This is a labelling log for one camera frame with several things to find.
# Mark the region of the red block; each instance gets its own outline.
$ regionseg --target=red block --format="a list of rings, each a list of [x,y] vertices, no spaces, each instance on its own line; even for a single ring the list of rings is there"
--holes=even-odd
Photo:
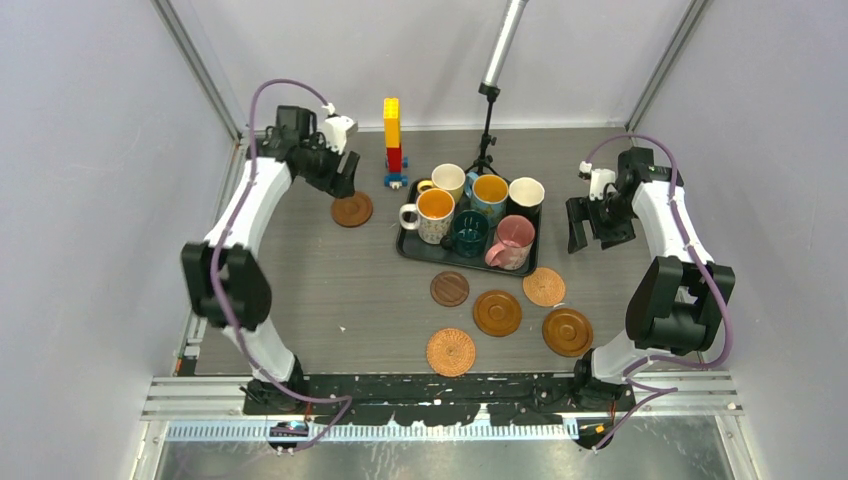
[[[386,157],[389,160],[389,173],[400,173],[403,168],[403,151],[401,147],[387,148]]]

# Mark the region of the dark green mug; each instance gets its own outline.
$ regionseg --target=dark green mug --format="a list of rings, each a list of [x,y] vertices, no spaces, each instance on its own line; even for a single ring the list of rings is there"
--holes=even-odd
[[[489,238],[489,220],[480,212],[466,210],[456,216],[448,235],[442,238],[442,248],[453,250],[461,257],[483,254]]]

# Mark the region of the wicker coaster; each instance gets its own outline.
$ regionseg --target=wicker coaster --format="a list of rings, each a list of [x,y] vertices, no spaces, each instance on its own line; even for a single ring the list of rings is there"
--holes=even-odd
[[[505,337],[521,324],[521,305],[502,290],[486,292],[474,302],[474,323],[493,337]]]
[[[457,272],[442,272],[430,282],[430,295],[439,305],[455,307],[468,298],[468,280]]]
[[[539,267],[522,282],[524,294],[540,307],[553,307],[565,298],[565,282],[550,268]]]
[[[570,308],[558,308],[542,324],[545,343],[564,357],[579,357],[592,346],[592,324],[585,315]]]
[[[371,218],[374,205],[371,198],[362,192],[356,192],[352,197],[337,198],[330,209],[333,220],[343,227],[358,227]]]
[[[427,343],[427,363],[445,377],[458,377],[467,372],[475,358],[474,341],[458,328],[439,330]]]

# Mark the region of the pink mug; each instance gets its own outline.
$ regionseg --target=pink mug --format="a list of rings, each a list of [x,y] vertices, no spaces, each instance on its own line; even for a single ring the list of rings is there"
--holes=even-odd
[[[536,228],[530,220],[521,215],[505,217],[498,223],[495,241],[486,253],[486,265],[504,270],[520,268],[527,261],[534,238]]]

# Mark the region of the black and white mug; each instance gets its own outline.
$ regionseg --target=black and white mug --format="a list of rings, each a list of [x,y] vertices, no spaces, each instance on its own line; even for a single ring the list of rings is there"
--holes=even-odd
[[[535,220],[542,210],[545,200],[545,187],[530,177],[516,178],[509,184],[509,197],[506,201],[507,215],[521,215]]]

